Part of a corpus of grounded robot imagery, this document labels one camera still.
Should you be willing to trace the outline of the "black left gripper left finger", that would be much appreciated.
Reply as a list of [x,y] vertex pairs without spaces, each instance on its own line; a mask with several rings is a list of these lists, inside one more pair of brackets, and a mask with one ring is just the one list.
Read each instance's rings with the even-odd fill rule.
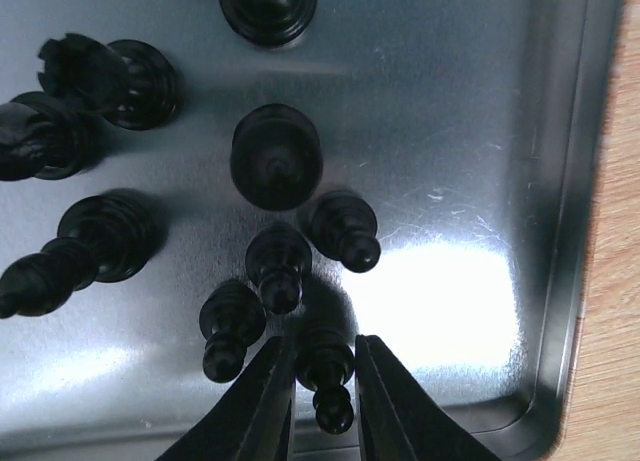
[[171,445],[161,461],[289,459],[294,361],[290,338],[270,338],[213,409]]

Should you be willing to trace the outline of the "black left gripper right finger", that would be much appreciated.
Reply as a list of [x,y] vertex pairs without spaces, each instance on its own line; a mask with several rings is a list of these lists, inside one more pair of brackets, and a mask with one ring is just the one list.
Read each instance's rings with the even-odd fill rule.
[[434,402],[380,337],[356,337],[355,375],[363,460],[499,459]]

